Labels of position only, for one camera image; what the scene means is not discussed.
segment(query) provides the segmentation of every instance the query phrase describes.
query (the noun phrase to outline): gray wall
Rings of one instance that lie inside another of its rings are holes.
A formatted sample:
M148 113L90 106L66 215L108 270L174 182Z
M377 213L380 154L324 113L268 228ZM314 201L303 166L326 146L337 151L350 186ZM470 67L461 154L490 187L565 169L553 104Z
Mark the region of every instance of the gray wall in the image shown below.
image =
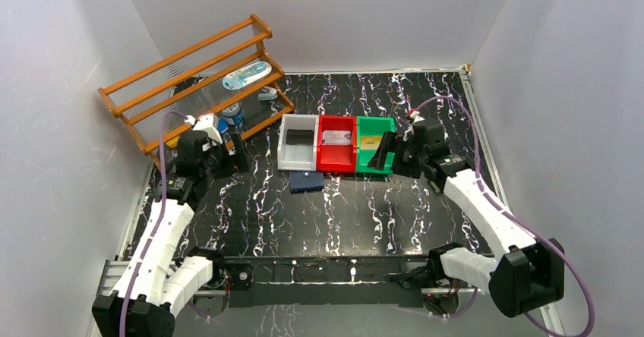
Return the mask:
M593 335L644 335L643 12L644 0L507 0L472 69L510 205L586 277ZM557 309L578 333L571 277L566 293Z
M505 0L133 0L168 56L257 13L287 71L472 63Z
M87 335L147 164L96 88L160 57L131 0L0 0L0 334Z

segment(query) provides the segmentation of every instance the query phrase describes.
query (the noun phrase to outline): wooden rack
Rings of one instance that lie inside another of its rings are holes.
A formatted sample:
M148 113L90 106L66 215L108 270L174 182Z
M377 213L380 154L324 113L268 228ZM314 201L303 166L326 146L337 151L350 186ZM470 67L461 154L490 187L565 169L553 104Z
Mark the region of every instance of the wooden rack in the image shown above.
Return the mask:
M251 25L252 25L252 28L254 29L254 36L244 41L243 43L240 43L237 46L234 46L231 49L228 49L227 51L203 62L202 64L196 65L193 68L186 70L170 78L169 80L166 80L165 82L157 85L153 89L147 90L121 105L117 106L114 103L114 101L110 98L110 95L113 94L114 92L128 85L131 85L137 82L138 80L141 80L142 78L152 74L153 72L158 71L159 69L164 68L165 66L170 65L171 63L178 61L179 59L184 58L190 55L191 53L196 52L197 50L200 50L216 41L223 39L224 37L227 37ZM180 99L190 96L192 93L195 93L196 91L212 83L215 83L217 80L221 79L228 73L234 70L237 70L245 65L248 65L253 60L266 61L273 67L271 74L259 80L258 82L253 83L248 87L242 88L241 91L236 93L231 98L221 102L220 104L217 104L213 108L210 108L209 110L204 112L204 113L219 113L226 107L241 101L242 99L246 98L252 93L256 93L257 91L261 90L261 88L265 86L275 88L278 93L278 99L281 100L286 107L281 111L277 112L276 114L271 115L269 118L262 121L260 124L257 124L253 128L250 128L246 132L244 132L241 137L242 139L245 140L250 136L256 134L258 131L268 127L273 122L281 119L282 115L286 113L291 113L295 110L295 105L293 104L293 102L284 94L281 88L279 88L279 86L277 85L277 81L281 77L284 77L284 70L282 69L282 67L280 67L277 64L277 62L275 62L275 60L273 60L273 58L271 58L268 55L266 47L264 46L264 40L269 39L272 36L273 34L271 33L270 28L266 25L266 23L264 23L257 15L251 14L251 16L247 20L243 20L242 22L239 22L238 24L225 29L214 36L208 37L207 39L204 39L198 43L195 43L194 45L180 52L177 52L174 55L169 56L168 58L164 58L163 60L157 62L156 64L148 68L145 68L137 72L136 74L132 74L131 76L126 77L125 79L120 80L119 82L114 83L107 88L99 88L98 92L101 98L103 99L103 102L105 102L110 113L112 113L112 115L115 118L120 118L121 121L123 121L125 126L132 134L134 141L136 141L137 145L139 146L141 152L143 152L143 154L145 155L151 156L158 165L159 160L156 157L155 150L159 147L159 141L153 140L153 141L150 141L149 143L146 142L145 139L137 131L137 129L134 128L135 124L139 123L140 121L143 121L145 118L148 118L159 111L162 111L164 108L171 106L172 104L178 102ZM230 58L234 54L237 54L240 51L247 49L253 45L255 45L255 48L257 49L257 51L243 58L242 60L239 60L236 63L226 68L223 68L221 71L218 71L213 75L210 75L209 77L202 80L201 82L179 93L175 93L173 96L170 96L169 98L162 100L161 102L155 104L154 106L149 107L148 109L145 109L138 113L132 113L136 111L131 111L131 110L135 109L135 107L140 105L141 103L147 100L150 100L154 97L157 97L159 94L167 93L166 91L168 89L173 88L175 85L189 79L190 77L193 77L194 75L199 74L200 72L216 65L217 63L227 58ZM164 134L163 142L168 143L172 141L173 139L178 137L179 134L183 133L184 131L187 131L188 129L190 129L190 127L186 124L183 124L182 126L179 126L175 129L172 129L166 132Z

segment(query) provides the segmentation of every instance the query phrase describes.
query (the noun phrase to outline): cable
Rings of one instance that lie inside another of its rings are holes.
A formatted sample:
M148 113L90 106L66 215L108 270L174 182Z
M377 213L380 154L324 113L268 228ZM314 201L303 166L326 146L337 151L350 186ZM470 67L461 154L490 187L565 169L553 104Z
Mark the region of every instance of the cable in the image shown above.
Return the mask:
M447 291L447 295L452 294L452 289L454 289L454 282L456 282L456 279L452 280L452 282L450 283L450 290Z
M230 301L231 280L232 280L232 275L229 275L228 278L226 279L227 283L224 288L224 293L226 294L226 299L228 301Z
M136 266L134 267L134 271L132 273L132 277L130 279L130 283L128 284L128 289L125 292L125 296L123 297L123 305L121 306L121 318L118 322L118 335L119 337L125 337L125 318L128 315L128 305L130 304L130 296L132 296L132 289L134 288L134 283L137 280L137 277L139 275L139 270L140 266L143 262L143 259L145 255L147 254L147 250L150 248L150 245L152 244L152 239L154 235L156 235L156 231L159 230L159 227L161 226L161 220L163 219L163 215L166 212L166 198L168 194L168 187L166 184L166 154L163 149L163 124L166 123L166 119L168 118L169 115L178 115L179 117L182 117L184 120L188 119L187 115L184 115L183 113L179 113L177 111L167 111L166 113L163 114L163 119L161 120L161 135L159 136L159 171L161 172L161 210L159 211L159 218L156 220L156 224L154 225L154 228L152 228L152 232L150 233L149 238L145 242L143 246L143 250L141 251L140 254L140 261L137 262Z
M219 283L219 284L217 284L217 285L215 285L215 286L207 286L207 287L208 287L209 289L217 289L217 288L221 287L221 285L223 285L223 284L226 282L226 279L227 279L227 278L228 278L228 273L227 273L227 271L223 270L223 279L222 279L222 282L221 282L221 283Z
M453 295L459 294L459 290L461 290L461 281L460 280L456 281L456 290L454 291Z
M210 315L209 315L208 313L206 313L204 310L202 310L202 309L200 309L199 307L197 307L196 305L194 305L194 303L192 302L192 300L189 300L189 301L188 301L188 305L190 306L190 308L192 308L192 310L194 310L194 312L195 312L199 317L204 318L205 320L210 320Z
M568 266L568 269L570 272L573 274L575 279L577 280L577 283L579 284L579 287L582 289L582 293L584 294L584 298L586 299L586 305L588 307L588 322L586 324L586 327L584 330L575 336L566 336L566 335L561 335L559 333L556 333L555 331L549 330L546 326L540 324L535 318L530 316L529 314L526 313L526 317L532 322L537 328L539 328L541 331L546 332L549 335L552 335L554 337L586 337L590 335L590 332L592 331L593 327L595 326L595 303L592 300L592 296L590 295L590 290L588 285L583 281L581 275L579 274L579 271L577 268L572 264L570 259L566 257L566 255L559 250L558 247L556 247L550 240L548 240L544 235L540 234L537 232L533 227L527 225L524 221L521 219L516 218L509 210L505 210L500 204L498 204L494 198L487 192L485 191L485 185L483 183L483 180L481 179L481 154L479 151L479 145L478 145L478 132L476 130L476 124L474 120L472 119L472 115L469 113L468 109L458 100L450 97L450 96L434 96L430 99L425 100L421 105L416 107L415 109L412 110L414 111L420 111L421 108L426 106L428 103L439 100L439 99L446 99L458 106L461 111L465 114L467 117L467 120L469 121L470 126L472 126L472 132L474 133L474 173L476 176L476 183L478 185L478 189L483 193L483 197L498 211L501 212L506 218L508 218L510 221L516 223L520 227L524 228L526 231L532 233L535 238L537 238L542 244L544 244L549 250L554 252L554 254L559 257L563 263ZM456 314L461 314L464 312L466 309L464 308L460 312Z
M438 313L440 313L440 315L446 316L448 314L448 312L446 312L445 309L443 309L438 303L434 303L433 301L430 301L429 298L425 298L423 301L429 306L431 306L432 308L434 308Z
M463 307L463 309L459 310L454 314L450 314L450 318L462 316L474 304L476 295L478 295L478 288L474 288L474 293L472 294L472 298L467 302L467 304Z

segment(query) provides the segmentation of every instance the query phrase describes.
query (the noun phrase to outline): black and white marble surface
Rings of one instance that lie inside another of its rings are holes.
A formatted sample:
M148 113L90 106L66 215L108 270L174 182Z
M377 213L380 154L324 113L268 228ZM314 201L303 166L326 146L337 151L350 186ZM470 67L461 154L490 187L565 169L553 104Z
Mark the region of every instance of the black and white marble surface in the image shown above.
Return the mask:
M295 103L295 113L390 116L398 131L406 128L409 111L431 96L453 96L469 107L457 72L288 75L280 86ZM279 106L260 105L256 98L242 103L247 122ZM421 114L438 117L453 151L473 157L472 129L458 108L438 102ZM246 257L410 255L452 241L489 252L462 210L423 180L327 174L322 191L291 194L289 172L277 169L278 133L279 122L246 141L253 158L249 173L210 183L177 256L195 245ZM143 233L157 181L154 173L129 250Z

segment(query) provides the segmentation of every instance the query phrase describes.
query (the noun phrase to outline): storage bin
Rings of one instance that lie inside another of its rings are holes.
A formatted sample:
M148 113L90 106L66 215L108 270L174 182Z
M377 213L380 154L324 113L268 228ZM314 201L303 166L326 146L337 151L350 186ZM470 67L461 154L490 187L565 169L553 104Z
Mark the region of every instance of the storage bin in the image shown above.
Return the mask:
M317 126L318 172L355 172L356 144L355 117L321 115ZM328 136L335 134L331 140Z
M280 170L316 171L318 115L283 115L277 145Z
M376 170L367 167L369 160L374 157L383 133L396 131L396 125L391 117L358 117L356 132L358 133L358 155L355 172L368 174L392 174L391 164L393 153L387 154L384 169Z

